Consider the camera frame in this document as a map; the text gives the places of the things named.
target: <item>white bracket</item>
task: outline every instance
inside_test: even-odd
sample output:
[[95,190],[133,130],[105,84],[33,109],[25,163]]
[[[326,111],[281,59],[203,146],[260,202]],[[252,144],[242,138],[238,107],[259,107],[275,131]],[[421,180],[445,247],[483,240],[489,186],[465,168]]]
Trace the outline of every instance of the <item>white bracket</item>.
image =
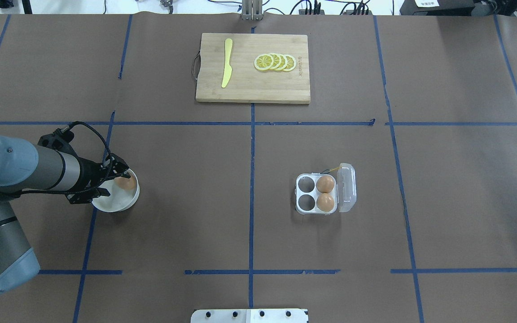
[[306,309],[196,310],[191,323],[308,323]]
[[263,20],[263,0],[242,0],[242,20]]

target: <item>white floor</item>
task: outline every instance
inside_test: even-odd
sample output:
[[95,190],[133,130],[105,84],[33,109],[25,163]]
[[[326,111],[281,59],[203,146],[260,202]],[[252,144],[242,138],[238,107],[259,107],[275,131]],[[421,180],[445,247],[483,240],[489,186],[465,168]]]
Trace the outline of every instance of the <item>white floor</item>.
[[[395,14],[399,14],[403,2],[404,0],[394,0]],[[21,0],[14,0],[14,3],[16,4],[14,8],[0,9],[0,13],[23,13]],[[295,4],[294,0],[270,0],[264,8],[277,8],[288,14]],[[34,14],[102,14],[105,10],[104,5],[104,0],[31,0]],[[161,6],[159,0],[107,0],[106,5],[108,14],[168,13],[167,8]],[[304,8],[304,6],[306,6],[306,2],[302,2],[297,8]],[[344,4],[333,3],[329,0],[322,1],[322,9],[325,14],[339,14],[343,6]],[[371,0],[368,6],[375,15],[392,14],[392,0]],[[214,4],[207,0],[174,0],[174,13],[176,14],[212,14],[237,11],[238,4]],[[295,9],[293,14],[298,14],[298,10]]]

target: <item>white bowl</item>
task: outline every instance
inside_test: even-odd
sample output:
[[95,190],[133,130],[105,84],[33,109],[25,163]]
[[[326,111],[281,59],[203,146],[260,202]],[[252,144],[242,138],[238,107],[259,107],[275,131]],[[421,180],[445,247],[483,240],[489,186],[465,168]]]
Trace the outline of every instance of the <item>white bowl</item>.
[[106,188],[109,193],[111,193],[111,196],[100,196],[98,198],[94,198],[92,201],[93,206],[103,212],[119,212],[127,210],[129,207],[133,206],[139,198],[139,192],[141,189],[139,188],[137,175],[135,175],[131,169],[127,172],[129,172],[131,176],[135,177],[137,187],[133,190],[124,190],[117,186],[114,180],[107,180],[99,187]]

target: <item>clear plastic egg carton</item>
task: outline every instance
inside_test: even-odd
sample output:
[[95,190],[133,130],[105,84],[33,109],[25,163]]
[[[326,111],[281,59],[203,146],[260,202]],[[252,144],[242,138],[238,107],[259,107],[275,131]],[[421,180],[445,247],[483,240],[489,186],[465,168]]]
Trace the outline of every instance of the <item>clear plastic egg carton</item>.
[[[323,192],[318,190],[316,183],[324,176],[330,176],[334,183],[332,190],[328,192],[334,200],[334,205],[329,211],[321,210],[318,205],[318,198]],[[341,213],[348,212],[356,203],[355,169],[351,164],[341,163],[337,171],[337,179],[329,174],[300,174],[296,178],[295,196],[296,211],[300,214],[326,215],[334,213],[337,209]]]

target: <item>white label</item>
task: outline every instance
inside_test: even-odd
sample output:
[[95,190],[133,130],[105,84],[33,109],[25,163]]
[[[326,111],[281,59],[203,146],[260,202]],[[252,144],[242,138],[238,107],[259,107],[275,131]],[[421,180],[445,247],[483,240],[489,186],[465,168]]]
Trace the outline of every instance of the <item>white label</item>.
[[432,8],[439,7],[438,0],[414,0],[416,2],[416,6],[420,8]]

